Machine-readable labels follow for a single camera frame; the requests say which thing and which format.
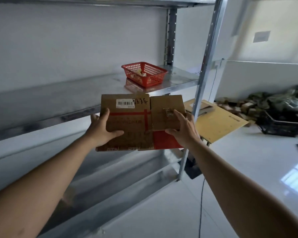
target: red plastic basket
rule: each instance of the red plastic basket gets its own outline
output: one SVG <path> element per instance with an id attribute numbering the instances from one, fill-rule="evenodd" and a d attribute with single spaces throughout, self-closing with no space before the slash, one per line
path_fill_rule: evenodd
<path id="1" fill-rule="evenodd" d="M 136 62 L 121 66 L 126 73 L 127 78 L 130 78 L 134 82 L 140 84 L 144 88 L 151 87 L 162 83 L 163 77 L 168 70 L 152 65 L 147 62 Z M 143 77 L 135 73 L 138 69 L 141 69 L 142 73 L 146 73 L 147 76 Z"/>

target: white tiled floor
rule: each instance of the white tiled floor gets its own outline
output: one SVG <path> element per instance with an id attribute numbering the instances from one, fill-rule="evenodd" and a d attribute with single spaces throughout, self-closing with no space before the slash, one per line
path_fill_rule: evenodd
<path id="1" fill-rule="evenodd" d="M 288 178 L 286 183 L 292 188 L 281 181 L 298 164 L 297 143 L 298 137 L 263 135 L 257 126 L 252 126 L 236 130 L 211 148 L 298 216 L 298 176 Z M 104 227 L 97 237 L 198 237 L 202 182 L 203 176 L 194 180 L 184 176 L 182 181 Z M 237 237 L 207 182 L 201 237 Z"/>

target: hand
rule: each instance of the hand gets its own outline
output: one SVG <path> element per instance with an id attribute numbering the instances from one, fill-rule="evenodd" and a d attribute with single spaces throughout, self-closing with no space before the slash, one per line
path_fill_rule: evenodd
<path id="1" fill-rule="evenodd" d="M 184 148 L 189 148 L 190 144 L 196 141 L 201 142 L 200 135 L 195 129 L 194 117 L 192 114 L 187 112 L 187 119 L 182 115 L 182 113 L 174 110 L 174 114 L 180 121 L 180 131 L 168 128 L 166 133 L 173 135 L 178 143 Z"/>
<path id="2" fill-rule="evenodd" d="M 102 146 L 109 140 L 124 134 L 122 130 L 107 132 L 106 122 L 108 116 L 109 109 L 107 109 L 101 117 L 95 114 L 91 115 L 91 125 L 86 130 L 84 136 L 88 137 L 92 141 L 94 148 Z"/>

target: cardboard box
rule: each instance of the cardboard box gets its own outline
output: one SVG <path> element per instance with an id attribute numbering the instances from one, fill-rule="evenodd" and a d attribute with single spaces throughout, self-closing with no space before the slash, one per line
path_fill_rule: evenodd
<path id="1" fill-rule="evenodd" d="M 102 95 L 100 115 L 106 108 L 110 110 L 107 131 L 123 130 L 124 134 L 98 147 L 97 151 L 181 148 L 165 132 L 166 128 L 180 129 L 173 110 L 186 115 L 181 95 Z"/>
<path id="2" fill-rule="evenodd" d="M 218 107 L 216 104 L 206 100 L 202 100 L 202 102 L 214 107 L 213 112 L 198 117 L 195 123 L 199 135 L 209 143 L 214 143 L 248 123 L 248 121 Z"/>
<path id="3" fill-rule="evenodd" d="M 185 107 L 186 111 L 189 112 L 189 113 L 192 113 L 192 111 L 193 111 L 194 100 L 195 99 L 191 99 L 191 100 L 188 100 L 188 101 L 184 102 L 184 107 Z M 200 106 L 198 116 L 207 114 L 209 112 L 212 112 L 213 110 L 214 110 L 213 106 L 208 105 L 204 102 L 201 102 L 201 106 Z"/>

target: pile of packages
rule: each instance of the pile of packages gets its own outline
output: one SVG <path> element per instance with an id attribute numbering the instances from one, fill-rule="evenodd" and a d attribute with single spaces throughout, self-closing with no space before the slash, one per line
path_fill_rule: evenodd
<path id="1" fill-rule="evenodd" d="M 265 109 L 298 113 L 298 85 L 278 94 L 257 92 L 245 100 L 237 101 L 224 97 L 217 98 L 215 102 L 219 107 L 247 120 L 249 124 L 246 126 L 249 127 Z"/>

